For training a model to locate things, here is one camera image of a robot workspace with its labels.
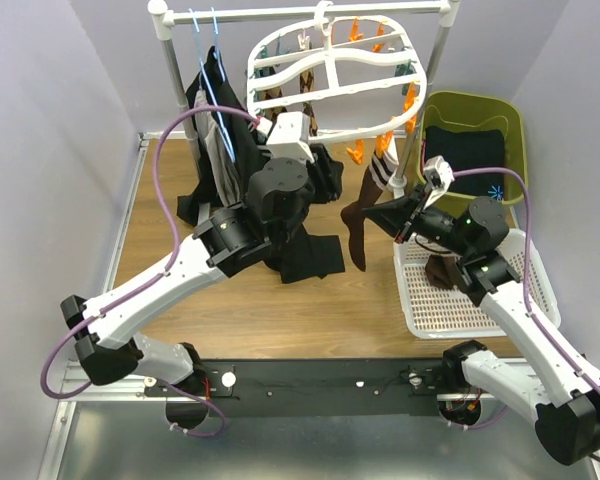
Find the brown striped sock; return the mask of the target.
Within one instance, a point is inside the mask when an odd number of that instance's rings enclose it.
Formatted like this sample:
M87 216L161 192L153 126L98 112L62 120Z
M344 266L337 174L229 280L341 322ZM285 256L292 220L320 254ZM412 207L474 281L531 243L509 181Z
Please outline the brown striped sock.
M425 275L429 284L436 288L462 289L463 278L456 257L431 255L425 265Z
M382 154L373 153L362 177L357 199L341 210L341 220L348 230L349 254L360 271L366 270L363 210L377 202L398 165L397 153L393 150L385 150Z

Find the white round clip hanger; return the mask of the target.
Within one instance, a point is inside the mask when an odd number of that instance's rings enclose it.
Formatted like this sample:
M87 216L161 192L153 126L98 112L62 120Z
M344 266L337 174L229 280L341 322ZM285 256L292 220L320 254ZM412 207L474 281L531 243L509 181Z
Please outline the white round clip hanger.
M247 61L246 106L251 114L276 108L302 105L332 98L403 87L403 111L384 123L356 130L313 136L312 141L330 143L368 138L415 123L426 102L428 79L419 56L404 27L385 15L371 15L373 6L349 5L338 13L330 1L321 1L312 10L311 20L282 27L264 37ZM375 80L344 84L340 63L379 67L385 75ZM325 70L326 85L307 94L266 99L263 92L281 87L300 77L307 69Z

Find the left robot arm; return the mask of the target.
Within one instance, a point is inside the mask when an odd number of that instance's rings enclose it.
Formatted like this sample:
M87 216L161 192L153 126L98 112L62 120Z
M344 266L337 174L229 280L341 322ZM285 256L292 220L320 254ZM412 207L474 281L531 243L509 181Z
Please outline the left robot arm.
M341 273L335 235L307 233L312 204L337 200L344 166L325 146L313 161L273 158L254 173L242 201L216 210L167 255L98 297L66 298L61 310L74 329L75 351L89 381L112 384L130 374L168 382L181 395L200 390L204 367L186 342L168 344L141 334L155 317L188 296L264 263L282 283Z

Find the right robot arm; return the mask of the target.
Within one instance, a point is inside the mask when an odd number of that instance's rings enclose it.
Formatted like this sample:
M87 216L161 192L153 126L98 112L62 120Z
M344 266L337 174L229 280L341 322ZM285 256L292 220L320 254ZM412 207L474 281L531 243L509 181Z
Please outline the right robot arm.
M422 236L448 250L438 262L451 286L500 326L534 371L523 375L470 340L444 352L442 384L454 392L476 387L497 398L532 424L560 464L598 460L600 370L569 346L530 297L528 277L500 253L509 233L502 205L477 197L453 217L434 207L432 192L419 186L407 196L365 208L363 215L396 243Z

